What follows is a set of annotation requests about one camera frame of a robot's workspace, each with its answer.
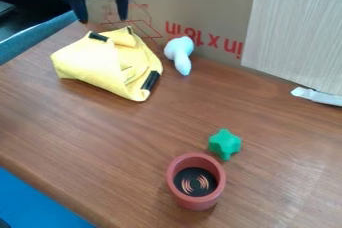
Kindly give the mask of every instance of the green star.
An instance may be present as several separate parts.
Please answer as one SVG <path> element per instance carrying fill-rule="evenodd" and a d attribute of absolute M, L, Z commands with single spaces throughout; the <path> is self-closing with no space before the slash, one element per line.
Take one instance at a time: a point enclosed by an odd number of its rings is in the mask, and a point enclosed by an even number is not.
<path fill-rule="evenodd" d="M 229 160 L 233 153 L 240 152 L 241 145 L 241 138 L 227 129 L 220 129 L 217 134 L 209 137 L 209 151 L 216 153 L 224 161 Z"/>

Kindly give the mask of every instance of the red cup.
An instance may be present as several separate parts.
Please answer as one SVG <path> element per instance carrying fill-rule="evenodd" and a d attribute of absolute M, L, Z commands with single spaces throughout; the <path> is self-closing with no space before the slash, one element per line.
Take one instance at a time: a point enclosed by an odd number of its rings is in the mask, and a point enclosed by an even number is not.
<path fill-rule="evenodd" d="M 186 168 L 203 168 L 209 171 L 217 181 L 217 188 L 209 195 L 202 197 L 191 197 L 180 192 L 175 184 L 175 176 Z M 203 153 L 187 153 L 175 158 L 169 165 L 166 172 L 167 185 L 176 203 L 186 209 L 201 211 L 214 206 L 225 185 L 226 173 L 224 169 L 214 158 Z"/>

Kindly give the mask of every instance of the yellow fabric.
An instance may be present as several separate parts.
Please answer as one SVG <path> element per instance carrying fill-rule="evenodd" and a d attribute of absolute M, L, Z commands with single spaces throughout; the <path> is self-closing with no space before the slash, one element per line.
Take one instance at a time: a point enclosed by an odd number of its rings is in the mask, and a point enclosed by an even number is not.
<path fill-rule="evenodd" d="M 78 79 L 134 101 L 145 101 L 150 91 L 141 89 L 151 71 L 163 71 L 158 57 L 130 27 L 100 33 L 104 42 L 89 38 L 51 55 L 60 78 Z"/>

